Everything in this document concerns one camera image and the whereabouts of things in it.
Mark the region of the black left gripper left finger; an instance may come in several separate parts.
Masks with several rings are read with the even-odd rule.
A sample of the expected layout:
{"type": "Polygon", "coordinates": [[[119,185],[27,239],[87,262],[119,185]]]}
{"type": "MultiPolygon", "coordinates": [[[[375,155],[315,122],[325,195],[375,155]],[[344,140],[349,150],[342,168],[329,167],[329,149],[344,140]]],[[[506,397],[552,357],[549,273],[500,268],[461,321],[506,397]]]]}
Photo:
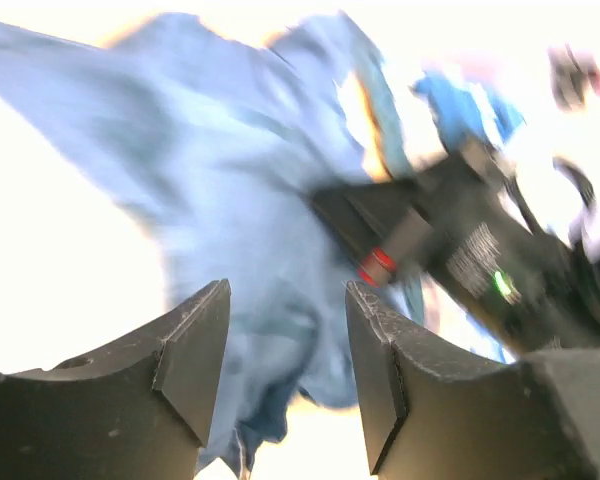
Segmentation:
{"type": "Polygon", "coordinates": [[[190,479],[211,419],[230,285],[50,371],[0,374],[0,479],[190,479]]]}

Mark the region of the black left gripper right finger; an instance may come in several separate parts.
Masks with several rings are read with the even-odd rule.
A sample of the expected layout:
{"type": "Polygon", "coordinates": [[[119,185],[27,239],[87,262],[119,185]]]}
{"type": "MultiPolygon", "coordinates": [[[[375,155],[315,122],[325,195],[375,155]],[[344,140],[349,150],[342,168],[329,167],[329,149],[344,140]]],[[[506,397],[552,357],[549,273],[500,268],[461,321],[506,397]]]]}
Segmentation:
{"type": "Polygon", "coordinates": [[[600,349],[503,365],[349,283],[348,333],[370,472],[381,479],[600,479],[600,349]]]}

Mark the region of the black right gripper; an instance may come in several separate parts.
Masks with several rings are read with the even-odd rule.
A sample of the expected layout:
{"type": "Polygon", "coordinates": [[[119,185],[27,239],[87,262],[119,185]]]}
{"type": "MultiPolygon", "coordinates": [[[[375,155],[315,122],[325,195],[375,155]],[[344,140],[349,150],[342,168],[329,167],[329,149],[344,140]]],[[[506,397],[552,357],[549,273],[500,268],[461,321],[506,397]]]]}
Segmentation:
{"type": "Polygon", "coordinates": [[[600,208],[581,171],[556,165],[584,201],[569,244],[475,141],[412,180],[318,190],[312,208],[374,287],[427,247],[423,268],[513,353],[600,347],[600,208]]]}

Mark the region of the blue letter-print pillowcase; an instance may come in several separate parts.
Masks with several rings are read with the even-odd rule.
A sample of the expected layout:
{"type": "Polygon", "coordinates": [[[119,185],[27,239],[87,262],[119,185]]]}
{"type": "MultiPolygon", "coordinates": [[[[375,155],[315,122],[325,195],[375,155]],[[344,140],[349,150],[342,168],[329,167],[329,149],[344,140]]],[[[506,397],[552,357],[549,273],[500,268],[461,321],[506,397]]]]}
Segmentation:
{"type": "Polygon", "coordinates": [[[0,23],[0,97],[112,200],[147,221],[180,302],[226,278],[231,319],[208,446],[246,478],[287,431],[301,393],[357,401],[344,291],[355,270],[315,217],[312,191],[367,180],[337,88],[371,84],[402,166],[398,117],[373,42],[342,13],[264,48],[193,15],[155,17],[107,49],[0,23]]]}

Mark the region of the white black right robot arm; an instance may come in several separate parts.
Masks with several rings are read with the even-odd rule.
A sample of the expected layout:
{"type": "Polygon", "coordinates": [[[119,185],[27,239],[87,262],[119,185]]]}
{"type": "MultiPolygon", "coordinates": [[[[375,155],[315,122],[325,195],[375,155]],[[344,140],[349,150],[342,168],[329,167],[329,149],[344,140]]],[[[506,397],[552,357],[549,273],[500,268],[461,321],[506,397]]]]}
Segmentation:
{"type": "Polygon", "coordinates": [[[481,84],[426,71],[414,86],[444,154],[388,183],[317,191],[312,206],[375,287],[430,275],[510,352],[600,347],[600,202],[563,158],[580,214],[563,241],[520,188],[531,151],[518,113],[481,84]]]}

